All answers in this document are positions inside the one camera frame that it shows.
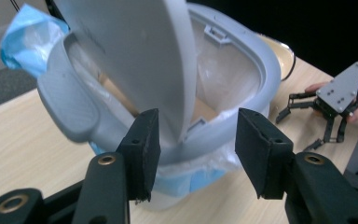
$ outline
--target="gray plastic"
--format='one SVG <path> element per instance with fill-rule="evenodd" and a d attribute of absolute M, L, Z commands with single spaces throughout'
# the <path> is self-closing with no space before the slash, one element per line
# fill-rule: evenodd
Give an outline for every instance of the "gray plastic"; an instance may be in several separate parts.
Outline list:
<path fill-rule="evenodd" d="M 341 113 L 356 98 L 357 92 L 358 62 L 337 75 L 329 84 L 317 90 L 316 94 L 338 113 Z"/>
<path fill-rule="evenodd" d="M 83 50 L 136 109 L 158 108 L 164 145 L 181 142 L 194 110 L 197 74 L 186 2 L 55 3 Z"/>
<path fill-rule="evenodd" d="M 114 151 L 128 128 L 77 75 L 66 53 L 75 41 L 70 34 L 52 49 L 48 72 L 37 79 L 40 98 L 69 139 L 79 143 L 91 141 Z"/>
<path fill-rule="evenodd" d="M 245 58 L 243 63 L 247 66 L 242 72 L 247 82 L 243 83 L 240 91 L 227 93 L 227 99 L 221 105 L 210 103 L 219 113 L 218 117 L 200 125 L 197 130 L 186 133 L 180 144 L 173 147 L 161 145 L 159 165 L 160 168 L 164 165 L 167 168 L 161 168 L 161 174 L 167 172 L 169 175 L 183 175 L 184 172 L 192 173 L 203 169 L 204 165 L 226 170 L 227 165 L 221 162 L 219 153 L 226 155 L 228 163 L 236 160 L 233 143 L 238 108 L 245 107 L 266 116 L 269 113 L 269 103 L 281 82 L 281 68 L 275 54 L 254 32 L 211 8 L 188 4 L 188 9 L 193 23 L 209 26 L 210 30 L 218 31 L 224 37 L 222 48 L 235 49 Z M 205 38 L 203 41 L 211 40 L 210 36 Z M 73 35 L 68 35 L 53 49 L 48 59 L 48 73 L 38 80 L 41 98 L 68 138 L 76 142 L 92 141 L 104 150 L 115 150 L 128 130 L 128 125 L 123 122 L 128 122 L 118 119 L 119 111 L 109 110 L 102 98 L 90 90 L 85 80 L 76 75 L 68 55 L 69 48 L 75 43 L 81 44 Z M 230 68 L 222 74 L 223 77 L 232 75 L 228 69 Z M 175 165 L 180 162 L 184 167 Z"/>
<path fill-rule="evenodd" d="M 211 27 L 209 25 L 205 26 L 204 33 L 209 36 L 212 40 L 216 41 L 219 45 L 225 45 L 231 43 L 230 39 L 227 38 L 227 35 L 224 32 L 219 31 L 218 29 Z"/>

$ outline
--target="table surface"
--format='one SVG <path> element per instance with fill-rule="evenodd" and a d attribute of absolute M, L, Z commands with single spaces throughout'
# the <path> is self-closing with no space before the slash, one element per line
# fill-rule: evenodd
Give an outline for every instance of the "table surface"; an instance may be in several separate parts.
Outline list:
<path fill-rule="evenodd" d="M 302 92 L 309 84 L 331 79 L 297 58 L 293 74 L 282 82 L 270 104 L 269 119 L 275 120 L 286 107 L 289 93 Z M 294 142 L 297 153 L 323 136 L 325 120 L 311 109 L 295 110 L 277 127 Z M 357 140 L 358 122 L 347 126 L 343 144 L 326 144 L 315 152 L 329 158 L 342 173 Z M 89 145 L 65 138 L 37 91 L 0 105 L 0 195 L 13 189 L 36 188 L 48 197 L 83 179 L 93 156 Z M 287 223 L 283 205 L 284 200 L 257 200 L 246 173 L 239 170 L 163 211 L 149 211 L 131 202 L 131 222 Z"/>

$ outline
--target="plastic bag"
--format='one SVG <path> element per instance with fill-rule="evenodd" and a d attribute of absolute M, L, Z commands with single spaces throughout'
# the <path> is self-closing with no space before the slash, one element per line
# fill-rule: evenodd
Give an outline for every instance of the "plastic bag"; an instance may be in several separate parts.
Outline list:
<path fill-rule="evenodd" d="M 68 32 L 64 21 L 24 4 L 1 40 L 2 62 L 38 77 L 47 71 L 54 44 Z"/>

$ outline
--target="black backdrop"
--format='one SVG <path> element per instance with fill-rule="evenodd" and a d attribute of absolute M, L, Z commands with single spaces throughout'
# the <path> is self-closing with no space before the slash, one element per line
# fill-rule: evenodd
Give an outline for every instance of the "black backdrop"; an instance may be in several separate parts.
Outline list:
<path fill-rule="evenodd" d="M 358 0 L 187 2 L 215 8 L 251 30 L 282 41 L 296 56 L 333 77 L 358 61 Z"/>

